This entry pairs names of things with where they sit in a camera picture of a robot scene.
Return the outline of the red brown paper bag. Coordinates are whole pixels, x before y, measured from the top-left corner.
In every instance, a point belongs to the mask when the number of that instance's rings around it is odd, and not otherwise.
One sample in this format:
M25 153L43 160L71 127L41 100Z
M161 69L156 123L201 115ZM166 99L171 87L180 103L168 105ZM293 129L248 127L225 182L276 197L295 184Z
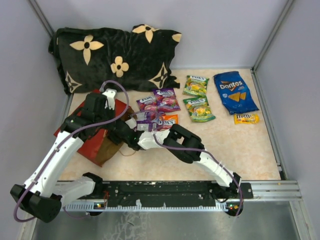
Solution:
M102 94L97 89L92 93ZM87 120L80 117L81 109L84 106L84 101L76 108L76 110L73 111L70 116L64 120L62 125L54 133L54 136L57 136L63 131L72 133L81 127L94 124L89 123ZM130 106L126 107L124 102L117 99L115 100L115 117L119 117L117 120L127 121L130 119L130 114L132 113L133 110ZM108 138L108 124L93 126L81 130L74 135L75 138L79 137L83 141L83 145L77 150L77 152L100 167L106 161L111 159L124 144L123 142L119 145L116 145Z

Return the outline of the purple candy packet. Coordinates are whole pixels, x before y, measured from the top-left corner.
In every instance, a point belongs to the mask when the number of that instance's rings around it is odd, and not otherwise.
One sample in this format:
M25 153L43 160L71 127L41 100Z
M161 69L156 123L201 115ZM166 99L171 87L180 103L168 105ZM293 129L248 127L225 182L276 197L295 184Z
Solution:
M175 91L173 88L162 88L153 90L157 110L164 113L180 111Z
M158 131L160 129L160 114L155 111L139 112L136 115L136 129L138 131Z
M148 96L139 100L136 100L140 111L157 111L157 101L155 96Z

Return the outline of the orange Fox's fruits packet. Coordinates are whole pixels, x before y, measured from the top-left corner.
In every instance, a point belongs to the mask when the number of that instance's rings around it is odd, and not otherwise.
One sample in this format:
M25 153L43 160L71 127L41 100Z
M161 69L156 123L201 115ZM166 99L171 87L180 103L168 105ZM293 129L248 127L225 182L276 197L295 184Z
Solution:
M159 127L160 130L170 129L174 124L179 123L179 116L177 114L173 115L163 115L159 118Z

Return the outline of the green Fox's candy packet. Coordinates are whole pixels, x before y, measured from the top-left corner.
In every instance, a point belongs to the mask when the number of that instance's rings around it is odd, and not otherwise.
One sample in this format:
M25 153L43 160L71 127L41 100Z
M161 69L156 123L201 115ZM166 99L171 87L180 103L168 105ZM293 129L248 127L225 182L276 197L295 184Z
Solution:
M182 94L195 97L206 96L208 82L209 78L207 77L187 75Z

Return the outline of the yellow M&M's packet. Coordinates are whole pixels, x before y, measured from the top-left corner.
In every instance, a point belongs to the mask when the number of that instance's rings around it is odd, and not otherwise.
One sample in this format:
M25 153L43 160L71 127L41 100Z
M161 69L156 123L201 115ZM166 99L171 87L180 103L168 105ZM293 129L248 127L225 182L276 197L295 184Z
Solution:
M234 123L238 124L257 124L260 122L258 114L234 114Z

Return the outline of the blue Doritos chip bag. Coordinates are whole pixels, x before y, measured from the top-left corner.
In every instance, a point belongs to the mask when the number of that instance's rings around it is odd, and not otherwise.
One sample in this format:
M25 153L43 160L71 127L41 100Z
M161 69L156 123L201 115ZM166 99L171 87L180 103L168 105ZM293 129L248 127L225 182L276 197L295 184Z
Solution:
M251 91L238 71L219 73L213 76L223 106L230 115L258 111Z

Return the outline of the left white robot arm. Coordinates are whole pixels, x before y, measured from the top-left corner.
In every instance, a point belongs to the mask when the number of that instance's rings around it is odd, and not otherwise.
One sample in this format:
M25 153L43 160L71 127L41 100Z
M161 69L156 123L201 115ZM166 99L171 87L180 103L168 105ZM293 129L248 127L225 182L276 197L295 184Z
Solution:
M103 180L93 173L85 173L79 179L58 188L61 174L73 155L93 137L101 127L116 120L116 90L92 92L84 105L77 108L60 126L56 140L34 173L22 184L15 184L10 195L16 202L14 219L17 222L21 209L44 223L49 223L60 210L71 202L91 196L95 199L104 192Z

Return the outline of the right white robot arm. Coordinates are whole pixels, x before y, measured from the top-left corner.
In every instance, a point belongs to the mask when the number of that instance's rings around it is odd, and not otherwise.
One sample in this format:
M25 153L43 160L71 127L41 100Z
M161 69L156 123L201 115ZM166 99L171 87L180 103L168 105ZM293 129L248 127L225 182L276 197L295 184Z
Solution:
M229 198L235 198L241 192L241 177L207 151L199 136L179 124L163 131L142 131L132 129L118 119L108 124L107 130L108 138L116 144L125 143L135 151L166 149L184 163L199 165L214 177Z

